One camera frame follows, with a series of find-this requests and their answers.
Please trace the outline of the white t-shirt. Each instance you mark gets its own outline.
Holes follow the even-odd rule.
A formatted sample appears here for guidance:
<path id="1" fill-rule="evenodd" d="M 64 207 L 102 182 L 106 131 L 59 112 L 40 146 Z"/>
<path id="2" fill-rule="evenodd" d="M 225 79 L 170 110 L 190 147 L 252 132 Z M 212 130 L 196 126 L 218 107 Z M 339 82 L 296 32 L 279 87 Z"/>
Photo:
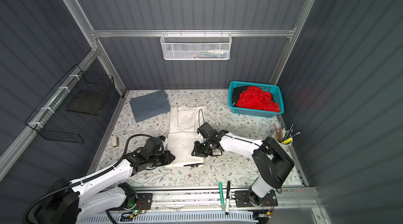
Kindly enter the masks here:
<path id="1" fill-rule="evenodd" d="M 165 149 L 175 156 L 168 168 L 191 168 L 203 166 L 204 158 L 192 156 L 194 143 L 198 142 L 197 129 L 202 124 L 202 113 L 207 106 L 173 106 L 170 112 L 170 129 Z"/>

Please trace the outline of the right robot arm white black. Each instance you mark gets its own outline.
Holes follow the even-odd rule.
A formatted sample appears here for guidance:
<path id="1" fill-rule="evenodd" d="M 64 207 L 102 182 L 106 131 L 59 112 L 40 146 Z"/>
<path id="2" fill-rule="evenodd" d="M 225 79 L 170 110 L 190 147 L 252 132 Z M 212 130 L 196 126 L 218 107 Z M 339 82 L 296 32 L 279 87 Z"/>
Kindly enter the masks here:
<path id="1" fill-rule="evenodd" d="M 226 130 L 220 132 L 204 123 L 197 129 L 201 141 L 194 143 L 192 156 L 213 157 L 215 151 L 234 152 L 255 162 L 258 178 L 248 190 L 246 202 L 255 206 L 263 204 L 266 195 L 274 189 L 281 189 L 294 168 L 294 161 L 271 137 L 264 140 L 250 140 L 236 136 Z"/>

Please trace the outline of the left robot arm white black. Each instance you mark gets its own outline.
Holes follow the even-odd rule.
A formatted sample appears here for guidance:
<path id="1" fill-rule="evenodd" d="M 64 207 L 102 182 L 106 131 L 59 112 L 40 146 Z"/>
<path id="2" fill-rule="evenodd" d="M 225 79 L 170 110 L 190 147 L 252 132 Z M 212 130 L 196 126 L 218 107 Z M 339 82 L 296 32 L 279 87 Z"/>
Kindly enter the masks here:
<path id="1" fill-rule="evenodd" d="M 126 149 L 118 161 L 88 176 L 67 182 L 55 182 L 47 194 L 33 202 L 23 214 L 29 224 L 33 214 L 39 224 L 75 224 L 99 212 L 114 208 L 139 211 L 147 203 L 126 183 L 135 174 L 166 166 L 175 156 L 164 148 L 164 136 L 147 137 L 143 147 L 132 152 Z"/>

